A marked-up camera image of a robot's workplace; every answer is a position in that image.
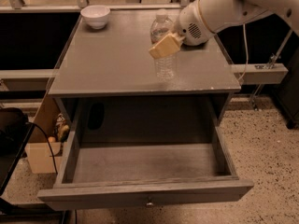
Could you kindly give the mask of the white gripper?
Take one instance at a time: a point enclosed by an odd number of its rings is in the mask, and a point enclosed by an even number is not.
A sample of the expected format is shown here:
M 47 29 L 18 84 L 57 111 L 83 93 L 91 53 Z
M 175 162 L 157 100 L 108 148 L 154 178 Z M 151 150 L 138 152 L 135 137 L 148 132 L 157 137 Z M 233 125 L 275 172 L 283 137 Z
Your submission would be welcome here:
M 161 59 L 180 51 L 182 43 L 187 46 L 198 46 L 206 43 L 214 36 L 199 7 L 200 0 L 195 0 L 183 8 L 175 23 L 175 33 L 167 33 L 156 44 L 149 49 L 153 59 Z

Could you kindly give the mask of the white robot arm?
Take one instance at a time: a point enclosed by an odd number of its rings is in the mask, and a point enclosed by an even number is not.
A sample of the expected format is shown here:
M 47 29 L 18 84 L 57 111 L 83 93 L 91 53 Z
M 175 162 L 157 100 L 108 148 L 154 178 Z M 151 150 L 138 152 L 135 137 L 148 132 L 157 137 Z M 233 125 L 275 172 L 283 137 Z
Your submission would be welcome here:
M 218 32 L 257 20 L 266 13 L 283 19 L 299 35 L 299 0 L 195 0 L 183 8 L 173 27 L 152 46 L 149 54 L 160 59 L 198 46 Z

